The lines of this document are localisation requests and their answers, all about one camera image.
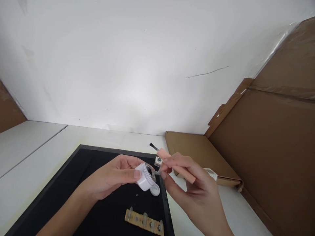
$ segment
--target black tray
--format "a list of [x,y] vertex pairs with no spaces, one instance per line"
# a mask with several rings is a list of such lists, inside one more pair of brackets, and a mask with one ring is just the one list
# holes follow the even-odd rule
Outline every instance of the black tray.
[[[83,180],[119,154],[136,156],[158,169],[154,166],[154,154],[80,145],[6,235],[36,235]],[[94,205],[74,235],[154,235],[124,221],[126,209],[132,206],[139,214],[146,212],[148,217],[162,220],[164,235],[173,236],[166,189],[160,176],[157,184],[161,190],[157,197],[136,184],[121,186]]]

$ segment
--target nail polish brush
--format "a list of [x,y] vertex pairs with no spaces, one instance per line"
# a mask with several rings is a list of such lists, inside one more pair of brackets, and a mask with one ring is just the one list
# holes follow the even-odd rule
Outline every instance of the nail polish brush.
[[[157,151],[157,156],[164,160],[165,158],[171,157],[167,151],[165,151],[163,148],[158,149],[156,146],[154,146],[152,143],[150,143],[150,146],[153,147]],[[179,174],[181,174],[189,183],[193,184],[196,180],[196,177],[193,176],[185,167],[180,166],[173,166],[173,169],[176,170]]]

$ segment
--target black frame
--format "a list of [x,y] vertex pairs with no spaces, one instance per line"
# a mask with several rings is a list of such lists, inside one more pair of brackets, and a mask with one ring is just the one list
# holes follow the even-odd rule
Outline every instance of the black frame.
[[[111,152],[111,153],[117,153],[117,154],[129,155],[129,156],[139,156],[139,157],[147,157],[147,158],[154,158],[154,159],[156,157],[155,154],[150,154],[150,153],[134,152],[134,151],[105,148],[105,147],[94,147],[94,146],[80,144],[77,147],[77,149],[71,154],[71,156],[66,160],[66,162],[62,165],[62,167],[57,171],[57,173],[46,184],[46,186],[43,188],[43,190],[37,195],[37,197],[33,200],[33,202],[27,207],[27,209],[23,212],[23,214],[19,217],[19,219],[13,224],[13,226],[9,229],[9,231],[5,234],[5,236],[14,235],[15,231],[19,228],[21,223],[25,220],[25,218],[28,216],[28,214],[33,210],[33,208],[41,200],[41,198],[44,196],[44,194],[47,192],[47,190],[50,188],[50,186],[55,182],[55,180],[58,178],[58,176],[61,174],[61,172],[66,168],[66,166],[69,164],[69,162],[72,160],[72,158],[76,155],[76,153],[80,149],[105,151],[105,152]],[[161,194],[162,200],[163,200],[166,225],[172,226],[172,227],[166,227],[168,229],[167,233],[170,236],[174,236],[175,234],[174,234],[174,230],[173,230],[173,223],[172,223],[170,208],[169,208],[169,204],[168,204],[168,200],[167,200],[167,194],[166,194],[164,181],[161,178],[161,176],[159,176],[159,178],[160,178],[160,184],[161,184],[160,194]]]

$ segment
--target fingernail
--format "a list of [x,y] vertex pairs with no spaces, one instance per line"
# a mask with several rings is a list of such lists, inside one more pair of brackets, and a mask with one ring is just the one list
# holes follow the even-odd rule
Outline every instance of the fingernail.
[[165,178],[166,178],[166,174],[165,174],[164,171],[162,171],[162,172],[160,173],[160,175],[162,176],[162,179],[165,179]]
[[139,171],[139,170],[135,170],[135,171],[134,171],[134,178],[135,178],[135,179],[139,179],[140,176],[141,176],[140,171]]

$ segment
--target small white bottle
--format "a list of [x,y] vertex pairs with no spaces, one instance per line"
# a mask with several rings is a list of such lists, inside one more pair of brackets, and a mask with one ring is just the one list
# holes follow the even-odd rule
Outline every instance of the small white bottle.
[[142,163],[135,169],[141,172],[141,178],[137,181],[137,184],[143,191],[149,190],[157,181],[153,174],[155,170],[147,163]]

